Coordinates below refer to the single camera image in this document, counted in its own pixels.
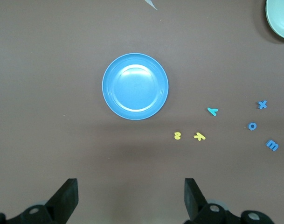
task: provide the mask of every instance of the gray tabletop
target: gray tabletop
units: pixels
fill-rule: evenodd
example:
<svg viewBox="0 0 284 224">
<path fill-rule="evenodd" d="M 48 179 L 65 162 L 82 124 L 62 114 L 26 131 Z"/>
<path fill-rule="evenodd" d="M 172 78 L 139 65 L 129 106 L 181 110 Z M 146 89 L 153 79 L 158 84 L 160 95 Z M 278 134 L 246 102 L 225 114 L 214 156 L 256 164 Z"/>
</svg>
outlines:
<svg viewBox="0 0 284 224">
<path fill-rule="evenodd" d="M 69 224 L 181 224 L 184 178 L 193 177 L 233 214 L 258 210 L 284 224 L 284 39 L 265 1 L 153 3 L 0 1 L 7 218 L 77 178 Z M 169 80 L 163 108 L 140 121 L 116 115 L 102 95 L 107 66 L 131 52 L 155 58 Z"/>
</svg>

